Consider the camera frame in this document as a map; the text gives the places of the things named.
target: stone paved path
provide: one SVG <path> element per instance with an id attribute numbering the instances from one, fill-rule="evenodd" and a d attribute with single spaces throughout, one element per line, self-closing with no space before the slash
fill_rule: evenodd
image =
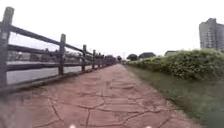
<path id="1" fill-rule="evenodd" d="M 199 128 L 115 65 L 0 101 L 0 128 Z"/>

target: green shrub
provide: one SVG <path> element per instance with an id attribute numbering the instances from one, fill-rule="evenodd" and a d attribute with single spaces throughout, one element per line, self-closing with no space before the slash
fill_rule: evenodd
<path id="1" fill-rule="evenodd" d="M 224 75 L 224 54 L 215 50 L 181 51 L 129 64 L 184 79 L 210 80 L 220 79 Z"/>

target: wooden fence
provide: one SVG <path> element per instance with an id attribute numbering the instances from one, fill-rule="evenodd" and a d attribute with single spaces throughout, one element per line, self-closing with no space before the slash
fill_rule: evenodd
<path id="1" fill-rule="evenodd" d="M 66 35 L 62 34 L 60 41 L 56 41 L 33 32 L 15 27 L 12 25 L 14 9 L 11 7 L 7 7 L 4 12 L 3 20 L 0 22 L 0 88 L 5 87 L 7 85 L 7 71 L 15 71 L 15 70 L 29 70 L 29 69 L 41 69 L 41 68 L 58 68 L 59 75 L 64 75 L 64 67 L 73 67 L 73 66 L 81 66 L 82 72 L 84 72 L 85 66 L 92 65 L 92 69 L 95 69 L 95 65 L 97 67 L 105 66 L 109 64 L 105 59 L 104 55 L 100 53 L 97 54 L 95 50 L 93 53 L 87 51 L 87 46 L 83 45 L 83 49 L 76 48 L 72 45 L 66 44 Z M 14 32 L 26 37 L 30 37 L 33 39 L 37 39 L 46 43 L 51 43 L 59 46 L 59 52 L 51 52 L 46 50 L 28 48 L 23 46 L 16 46 L 9 44 L 10 32 Z M 81 59 L 81 63 L 65 63 L 65 48 L 69 48 L 82 53 L 82 56 L 70 55 L 70 57 Z M 27 52 L 27 53 L 35 53 L 35 54 L 43 54 L 43 55 L 51 55 L 55 56 L 58 59 L 57 63 L 53 64 L 15 64 L 15 65 L 7 65 L 7 56 L 8 51 L 19 51 L 19 52 Z"/>

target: tall building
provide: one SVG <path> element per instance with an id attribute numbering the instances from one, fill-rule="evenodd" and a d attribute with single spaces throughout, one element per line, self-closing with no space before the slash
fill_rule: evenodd
<path id="1" fill-rule="evenodd" d="M 210 18 L 199 25 L 201 48 L 224 51 L 224 25 Z"/>

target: sky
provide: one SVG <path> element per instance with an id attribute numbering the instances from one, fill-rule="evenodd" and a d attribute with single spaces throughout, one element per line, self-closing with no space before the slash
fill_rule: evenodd
<path id="1" fill-rule="evenodd" d="M 199 24 L 216 18 L 224 24 L 222 0 L 0 0 L 15 9 L 13 25 L 88 51 L 129 54 L 200 48 Z M 11 34 L 10 44 L 58 47 Z"/>

